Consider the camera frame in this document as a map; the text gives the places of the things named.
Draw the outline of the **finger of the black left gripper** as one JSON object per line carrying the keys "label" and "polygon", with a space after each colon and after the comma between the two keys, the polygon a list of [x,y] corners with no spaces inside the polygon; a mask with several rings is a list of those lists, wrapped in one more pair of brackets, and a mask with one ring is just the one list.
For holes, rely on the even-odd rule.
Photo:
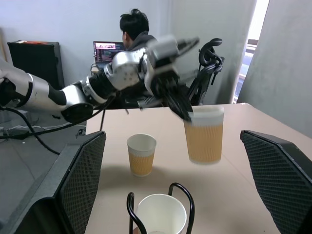
{"label": "finger of the black left gripper", "polygon": [[188,114],[189,112],[193,112],[191,102],[184,91],[178,90],[177,99],[178,99],[179,107],[183,114]]}
{"label": "finger of the black left gripper", "polygon": [[178,115],[184,121],[191,121],[190,112],[188,114],[183,114],[179,107],[177,94],[168,94],[167,95],[167,104],[168,107]]}

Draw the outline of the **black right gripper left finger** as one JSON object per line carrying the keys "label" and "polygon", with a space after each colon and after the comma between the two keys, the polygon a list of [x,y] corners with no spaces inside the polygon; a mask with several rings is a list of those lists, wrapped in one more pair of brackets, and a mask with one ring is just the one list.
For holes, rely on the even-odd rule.
{"label": "black right gripper left finger", "polygon": [[68,143],[30,187],[2,234],[83,234],[98,191],[104,131]]}

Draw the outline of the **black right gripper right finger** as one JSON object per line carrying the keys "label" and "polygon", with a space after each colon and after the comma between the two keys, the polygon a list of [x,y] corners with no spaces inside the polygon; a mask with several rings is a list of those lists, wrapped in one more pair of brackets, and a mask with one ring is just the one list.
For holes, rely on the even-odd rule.
{"label": "black right gripper right finger", "polygon": [[257,192],[282,234],[312,232],[312,162],[292,142],[243,130]]}

